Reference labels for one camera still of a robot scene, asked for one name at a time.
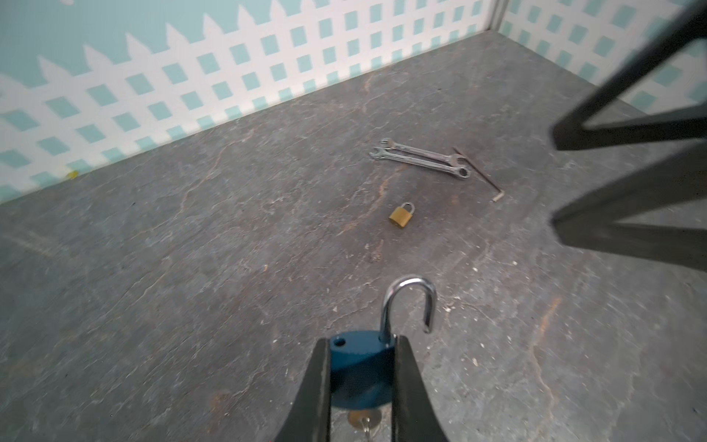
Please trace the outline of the small silver key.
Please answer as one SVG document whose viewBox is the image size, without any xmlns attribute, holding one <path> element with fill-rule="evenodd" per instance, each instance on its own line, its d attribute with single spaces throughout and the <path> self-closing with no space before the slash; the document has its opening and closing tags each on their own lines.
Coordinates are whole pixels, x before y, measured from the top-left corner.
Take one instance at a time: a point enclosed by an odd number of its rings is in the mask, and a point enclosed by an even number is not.
<svg viewBox="0 0 707 442">
<path fill-rule="evenodd" d="M 377 408 L 353 410 L 348 413 L 347 420 L 354 429 L 363 433 L 366 442 L 372 442 L 374 431 L 382 421 L 382 412 Z"/>
</svg>

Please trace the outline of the small blue padlock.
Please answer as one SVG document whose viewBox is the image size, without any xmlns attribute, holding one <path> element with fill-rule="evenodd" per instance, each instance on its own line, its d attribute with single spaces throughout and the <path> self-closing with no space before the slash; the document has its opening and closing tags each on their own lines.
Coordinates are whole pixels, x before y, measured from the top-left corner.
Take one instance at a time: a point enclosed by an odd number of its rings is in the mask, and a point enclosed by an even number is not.
<svg viewBox="0 0 707 442">
<path fill-rule="evenodd" d="M 405 287 L 418 285 L 425 294 L 423 331 L 432 333 L 436 287 L 423 276 L 402 276 L 382 298 L 377 331 L 348 331 L 331 338 L 331 405 L 344 410 L 366 410 L 392 401 L 395 335 L 391 329 L 392 303 Z"/>
</svg>

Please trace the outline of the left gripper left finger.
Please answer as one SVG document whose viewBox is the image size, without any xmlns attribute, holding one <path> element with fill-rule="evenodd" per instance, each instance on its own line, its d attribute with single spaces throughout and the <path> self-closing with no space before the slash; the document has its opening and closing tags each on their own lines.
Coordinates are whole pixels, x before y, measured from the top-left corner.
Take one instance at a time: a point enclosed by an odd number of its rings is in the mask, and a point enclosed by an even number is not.
<svg viewBox="0 0 707 442">
<path fill-rule="evenodd" d="M 329 442 L 331 438 L 330 340 L 318 340 L 291 410 L 275 442 Z"/>
</svg>

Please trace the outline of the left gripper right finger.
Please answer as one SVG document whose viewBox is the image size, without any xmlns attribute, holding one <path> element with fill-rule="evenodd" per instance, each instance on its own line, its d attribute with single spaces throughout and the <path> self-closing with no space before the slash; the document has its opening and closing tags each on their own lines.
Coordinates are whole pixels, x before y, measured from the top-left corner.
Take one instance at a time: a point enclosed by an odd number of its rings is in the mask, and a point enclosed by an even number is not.
<svg viewBox="0 0 707 442">
<path fill-rule="evenodd" d="M 397 336 L 394 355 L 391 440 L 449 441 L 441 427 L 406 336 Z"/>
</svg>

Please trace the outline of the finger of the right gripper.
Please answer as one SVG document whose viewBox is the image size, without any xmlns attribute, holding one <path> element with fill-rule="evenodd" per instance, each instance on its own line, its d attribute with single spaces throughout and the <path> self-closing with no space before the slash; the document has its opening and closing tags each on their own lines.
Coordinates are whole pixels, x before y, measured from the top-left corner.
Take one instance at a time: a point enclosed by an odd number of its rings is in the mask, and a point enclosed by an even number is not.
<svg viewBox="0 0 707 442">
<path fill-rule="evenodd" d="M 706 231 L 622 220 L 706 197 L 706 147 L 694 145 L 567 204 L 552 216 L 561 244 L 706 270 Z"/>
<path fill-rule="evenodd" d="M 580 151 L 615 145 L 634 145 L 705 138 L 706 100 L 624 122 L 587 127 L 585 123 L 603 111 L 623 92 L 657 70 L 672 56 L 698 40 L 706 39 L 706 7 L 691 5 L 648 42 L 637 55 L 605 84 L 552 127 L 559 151 Z"/>
</svg>

